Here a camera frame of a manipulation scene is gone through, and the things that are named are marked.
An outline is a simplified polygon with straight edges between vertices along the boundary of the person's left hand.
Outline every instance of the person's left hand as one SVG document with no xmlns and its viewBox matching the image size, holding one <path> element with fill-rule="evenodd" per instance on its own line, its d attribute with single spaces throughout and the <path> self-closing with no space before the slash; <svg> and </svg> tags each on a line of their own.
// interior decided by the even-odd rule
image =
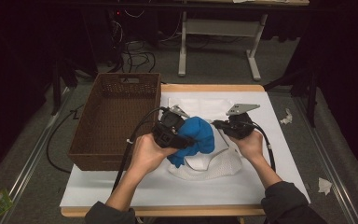
<svg viewBox="0 0 358 224">
<path fill-rule="evenodd" d="M 177 150 L 176 148 L 162 148 L 157 145 L 152 133 L 142 135 L 136 139 L 128 170 L 136 171 L 138 175 L 146 175 L 156 170 L 167 156 Z"/>
</svg>

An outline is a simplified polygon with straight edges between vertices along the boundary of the person's right hand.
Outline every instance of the person's right hand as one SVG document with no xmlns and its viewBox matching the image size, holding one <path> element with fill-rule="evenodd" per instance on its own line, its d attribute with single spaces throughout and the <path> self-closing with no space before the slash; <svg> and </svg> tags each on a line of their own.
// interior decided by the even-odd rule
<svg viewBox="0 0 358 224">
<path fill-rule="evenodd" d="M 172 147 L 161 148 L 152 133 L 142 135 L 136 139 L 129 170 L 135 170 L 138 175 L 145 176 L 156 170 L 167 156 L 177 150 Z"/>
<path fill-rule="evenodd" d="M 263 135 L 258 131 L 252 131 L 249 136 L 242 139 L 229 137 L 237 144 L 242 156 L 248 161 L 253 161 L 263 157 Z"/>
</svg>

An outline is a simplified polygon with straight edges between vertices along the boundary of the gray sleeve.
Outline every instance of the gray sleeve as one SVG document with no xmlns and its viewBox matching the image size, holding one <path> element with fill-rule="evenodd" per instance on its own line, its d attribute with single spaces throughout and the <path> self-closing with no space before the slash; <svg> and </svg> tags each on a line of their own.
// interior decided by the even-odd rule
<svg viewBox="0 0 358 224">
<path fill-rule="evenodd" d="M 104 203 L 97 202 L 86 214 L 86 223 L 98 223 L 98 224 L 134 224 L 135 212 L 130 208 L 128 212 L 121 212 L 113 207 L 109 207 Z"/>
<path fill-rule="evenodd" d="M 261 205 L 269 223 L 326 223 L 293 183 L 282 181 L 269 186 Z"/>
</svg>

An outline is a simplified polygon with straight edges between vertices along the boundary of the paper scrap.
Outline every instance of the paper scrap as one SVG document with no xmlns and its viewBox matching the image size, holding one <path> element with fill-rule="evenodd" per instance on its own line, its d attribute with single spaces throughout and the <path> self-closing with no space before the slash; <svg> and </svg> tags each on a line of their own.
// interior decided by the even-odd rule
<svg viewBox="0 0 358 224">
<path fill-rule="evenodd" d="M 327 195 L 330 193 L 331 186 L 333 184 L 330 183 L 328 180 L 325 180 L 323 178 L 319 177 L 319 193 L 324 193 L 324 195 Z"/>
<path fill-rule="evenodd" d="M 290 109 L 286 108 L 286 114 L 287 114 L 286 118 L 280 120 L 281 124 L 292 123 L 293 116 L 292 113 L 290 112 Z"/>
</svg>

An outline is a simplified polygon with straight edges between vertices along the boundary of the metal rail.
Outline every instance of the metal rail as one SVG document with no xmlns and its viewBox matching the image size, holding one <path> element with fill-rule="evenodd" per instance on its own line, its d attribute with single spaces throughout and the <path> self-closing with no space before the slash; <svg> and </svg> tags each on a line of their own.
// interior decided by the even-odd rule
<svg viewBox="0 0 358 224">
<path fill-rule="evenodd" d="M 336 168 L 334 167 L 333 163 L 331 162 L 327 150 L 325 149 L 322 140 L 320 139 L 318 133 L 316 132 L 315 128 L 312 128 L 309 120 L 306 116 L 306 107 L 304 103 L 301 101 L 300 98 L 295 97 L 293 98 L 295 105 L 297 108 L 302 112 L 301 117 L 307 124 L 307 128 L 310 131 L 310 134 L 313 138 L 313 141 L 318 149 L 318 156 L 321 161 L 322 167 L 324 168 L 324 172 L 326 173 L 326 177 L 329 181 L 333 184 L 333 191 L 336 194 L 337 200 L 339 205 L 341 206 L 341 210 L 343 211 L 345 218 L 348 220 L 348 223 L 358 224 L 358 214 L 357 211 L 351 201 L 351 197 L 347 192 L 347 189 L 342 182 L 341 178 L 338 176 Z"/>
<path fill-rule="evenodd" d="M 57 119 L 60 117 L 62 109 L 68 102 L 69 98 L 73 94 L 73 88 L 66 87 L 62 92 L 62 106 L 59 108 L 57 113 L 51 116 L 50 120 L 48 121 L 48 125 L 46 126 L 45 130 L 41 133 L 39 139 L 37 140 L 33 151 L 31 152 L 28 161 L 25 163 L 24 167 L 21 170 L 19 177 L 17 178 L 16 182 L 14 183 L 12 189 L 10 190 L 10 198 L 13 201 L 13 206 L 3 215 L 0 217 L 0 224 L 8 223 L 11 215 L 13 214 L 17 203 L 19 202 L 21 195 L 25 191 L 28 182 L 31 179 L 32 174 L 34 173 L 34 169 L 36 168 L 37 164 L 43 152 L 45 151 L 45 145 L 48 141 L 49 136 L 51 135 L 52 130 L 54 129 L 55 123 Z"/>
</svg>

